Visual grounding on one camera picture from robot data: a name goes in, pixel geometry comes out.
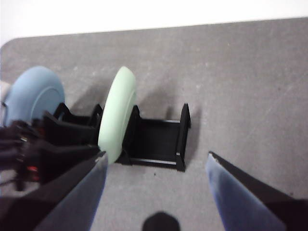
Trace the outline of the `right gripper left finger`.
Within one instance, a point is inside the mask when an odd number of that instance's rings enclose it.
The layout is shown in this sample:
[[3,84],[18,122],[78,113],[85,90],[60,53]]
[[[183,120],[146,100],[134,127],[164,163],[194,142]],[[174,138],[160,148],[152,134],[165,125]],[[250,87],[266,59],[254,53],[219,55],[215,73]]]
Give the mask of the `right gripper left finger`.
[[104,190],[108,155],[99,152],[22,197],[0,199],[2,231],[88,231]]

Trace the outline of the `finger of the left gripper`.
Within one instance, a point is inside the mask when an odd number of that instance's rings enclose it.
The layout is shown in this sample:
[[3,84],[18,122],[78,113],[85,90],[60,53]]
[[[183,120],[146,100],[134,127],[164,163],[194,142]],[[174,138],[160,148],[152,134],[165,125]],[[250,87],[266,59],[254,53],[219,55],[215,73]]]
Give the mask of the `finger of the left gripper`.
[[66,171],[99,153],[93,145],[44,146],[40,150],[40,182],[48,183]]
[[52,144],[91,144],[96,134],[97,116],[61,114],[56,118],[46,112],[43,116],[46,140]]

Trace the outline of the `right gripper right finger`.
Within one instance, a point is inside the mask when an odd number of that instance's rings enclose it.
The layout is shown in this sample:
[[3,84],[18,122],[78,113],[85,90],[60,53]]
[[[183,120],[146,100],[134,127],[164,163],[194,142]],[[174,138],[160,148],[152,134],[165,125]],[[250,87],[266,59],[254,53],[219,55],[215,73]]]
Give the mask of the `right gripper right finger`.
[[308,201],[295,199],[210,151],[209,188],[227,231],[306,231]]

